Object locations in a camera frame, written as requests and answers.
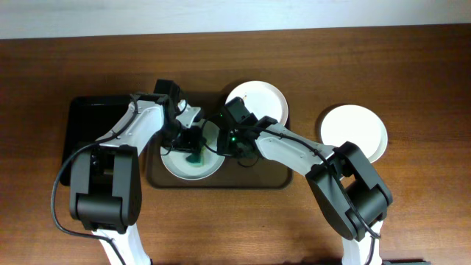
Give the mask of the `green scrubbing sponge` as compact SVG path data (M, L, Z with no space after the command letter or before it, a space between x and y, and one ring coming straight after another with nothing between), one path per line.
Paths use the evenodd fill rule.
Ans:
M206 148L207 140L200 138L191 148L190 155L185 158L185 161L191 166L199 167L204 164L204 153Z

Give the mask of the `pale blue plate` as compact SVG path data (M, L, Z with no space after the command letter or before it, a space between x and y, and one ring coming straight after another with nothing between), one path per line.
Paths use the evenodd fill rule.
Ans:
M219 127L212 121L208 121L202 131L202 136L207 140L204 153L204 164L199 167L191 166L185 161L190 153L177 151L175 148L166 155L163 147L160 148L163 165L176 177L183 180L201 180L215 173L223 164L225 157L217 155L208 149L216 150L219 136Z

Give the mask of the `white plate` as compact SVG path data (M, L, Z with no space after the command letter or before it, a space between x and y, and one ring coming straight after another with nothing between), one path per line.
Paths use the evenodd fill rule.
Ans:
M282 125L288 121L288 102L284 95L272 84L263 81L243 82L234 88L226 98L226 103L240 97L249 112L257 119L269 116Z
M330 110L321 121L319 135L325 145L354 143L370 163L383 156L389 139L379 116L359 105L341 105Z

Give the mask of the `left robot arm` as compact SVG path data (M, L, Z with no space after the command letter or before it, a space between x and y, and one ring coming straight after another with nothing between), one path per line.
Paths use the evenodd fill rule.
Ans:
M154 93L134 93L124 115L103 136L71 159L69 210L112 264L150 264L137 220L142 205L139 156L162 135L175 144L202 116L171 80L159 79Z

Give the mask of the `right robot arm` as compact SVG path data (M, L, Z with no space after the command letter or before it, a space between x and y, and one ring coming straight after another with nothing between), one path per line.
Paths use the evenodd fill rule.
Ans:
M233 158L278 162L301 174L327 220L341 236L343 264L382 264L380 229L393 196L360 148L304 138L264 116L257 119L236 97L217 115L222 119L216 151Z

